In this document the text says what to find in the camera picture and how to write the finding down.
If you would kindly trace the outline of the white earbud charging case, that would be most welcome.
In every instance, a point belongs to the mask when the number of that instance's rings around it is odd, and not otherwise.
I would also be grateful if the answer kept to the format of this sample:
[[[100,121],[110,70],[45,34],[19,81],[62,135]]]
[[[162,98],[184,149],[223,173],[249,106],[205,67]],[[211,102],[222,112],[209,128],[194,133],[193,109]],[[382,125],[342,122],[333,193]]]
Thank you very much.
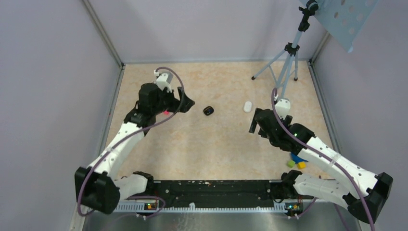
[[[243,111],[245,113],[250,113],[252,110],[253,104],[251,101],[246,101],[243,105]]]

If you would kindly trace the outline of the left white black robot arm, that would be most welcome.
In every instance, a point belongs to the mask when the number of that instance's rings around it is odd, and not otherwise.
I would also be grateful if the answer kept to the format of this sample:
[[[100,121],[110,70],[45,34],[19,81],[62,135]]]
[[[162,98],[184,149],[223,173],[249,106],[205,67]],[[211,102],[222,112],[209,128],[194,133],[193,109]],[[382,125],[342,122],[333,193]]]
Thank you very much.
[[[118,171],[132,149],[150,129],[159,123],[156,116],[164,111],[186,113],[195,102],[185,93],[183,86],[177,88],[179,98],[169,87],[160,88],[156,83],[143,84],[139,99],[127,113],[123,123],[111,143],[87,167],[79,167],[75,172],[77,212],[85,217],[93,211],[111,214],[120,201],[138,194],[143,199],[152,197],[153,184],[146,174],[136,173],[117,179]]]

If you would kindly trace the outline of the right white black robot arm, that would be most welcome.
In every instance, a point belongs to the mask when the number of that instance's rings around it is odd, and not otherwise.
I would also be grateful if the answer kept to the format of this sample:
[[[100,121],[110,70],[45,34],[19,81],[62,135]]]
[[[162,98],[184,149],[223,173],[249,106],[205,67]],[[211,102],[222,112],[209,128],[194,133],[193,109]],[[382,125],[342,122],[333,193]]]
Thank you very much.
[[[358,220],[376,222],[387,201],[393,178],[383,173],[373,173],[352,163],[327,146],[313,131],[302,124],[291,123],[292,117],[277,119],[271,109],[256,108],[250,133],[260,127],[259,135],[270,144],[318,166],[331,176],[324,180],[291,170],[284,173],[282,192],[288,198],[308,195],[332,202]]]

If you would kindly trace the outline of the small black case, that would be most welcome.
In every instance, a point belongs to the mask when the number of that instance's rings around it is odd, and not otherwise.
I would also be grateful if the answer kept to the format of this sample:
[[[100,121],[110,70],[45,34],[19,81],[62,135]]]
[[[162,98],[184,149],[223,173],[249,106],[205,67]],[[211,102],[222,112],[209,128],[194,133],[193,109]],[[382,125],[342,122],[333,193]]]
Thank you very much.
[[[206,108],[203,109],[203,113],[205,116],[210,116],[211,114],[214,113],[214,108],[212,106],[207,106]]]

